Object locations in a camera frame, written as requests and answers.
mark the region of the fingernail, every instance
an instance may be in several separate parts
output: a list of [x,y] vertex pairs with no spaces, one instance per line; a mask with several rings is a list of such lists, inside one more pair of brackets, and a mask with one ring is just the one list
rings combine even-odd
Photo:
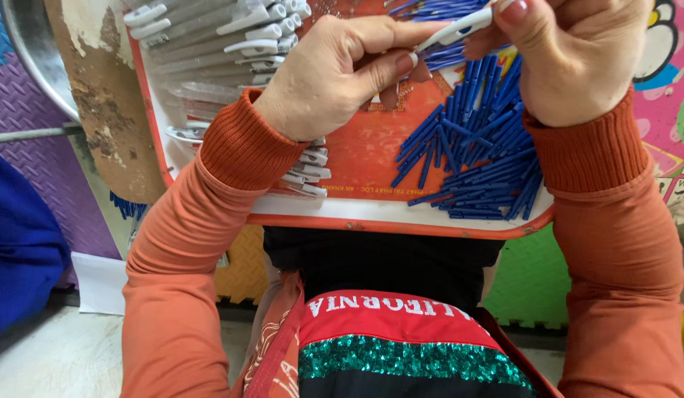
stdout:
[[407,54],[401,55],[399,59],[396,60],[396,72],[399,76],[406,76],[413,71],[418,65],[418,56],[415,52],[408,52]]
[[522,22],[529,13],[525,0],[502,0],[497,7],[502,19],[511,25]]

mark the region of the metal rod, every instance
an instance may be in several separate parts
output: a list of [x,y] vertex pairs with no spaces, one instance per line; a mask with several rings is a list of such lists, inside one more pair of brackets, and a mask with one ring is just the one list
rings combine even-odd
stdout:
[[38,138],[57,137],[60,135],[77,135],[83,133],[84,129],[80,127],[44,128],[40,130],[1,132],[0,144],[4,142],[37,140]]

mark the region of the metal bowl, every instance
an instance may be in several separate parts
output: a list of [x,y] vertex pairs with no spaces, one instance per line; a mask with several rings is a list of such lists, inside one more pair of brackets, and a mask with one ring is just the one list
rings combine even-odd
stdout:
[[5,30],[23,67],[42,92],[79,123],[77,104],[43,0],[0,0]]

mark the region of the woman's left hand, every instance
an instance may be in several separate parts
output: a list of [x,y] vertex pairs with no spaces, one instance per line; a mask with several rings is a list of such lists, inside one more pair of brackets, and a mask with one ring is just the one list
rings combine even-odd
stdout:
[[376,94],[393,108],[402,78],[431,78],[425,63],[408,49],[446,24],[325,15],[288,54],[253,106],[279,134],[299,142],[342,127]]

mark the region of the purple foam mat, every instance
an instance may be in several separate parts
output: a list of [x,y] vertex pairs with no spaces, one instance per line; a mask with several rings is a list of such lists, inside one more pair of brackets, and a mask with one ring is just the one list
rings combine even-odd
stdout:
[[[0,65],[0,132],[61,127],[67,117],[37,88],[14,53]],[[53,211],[73,251],[120,259],[104,216],[66,137],[0,144]],[[76,283],[74,271],[64,278]]]

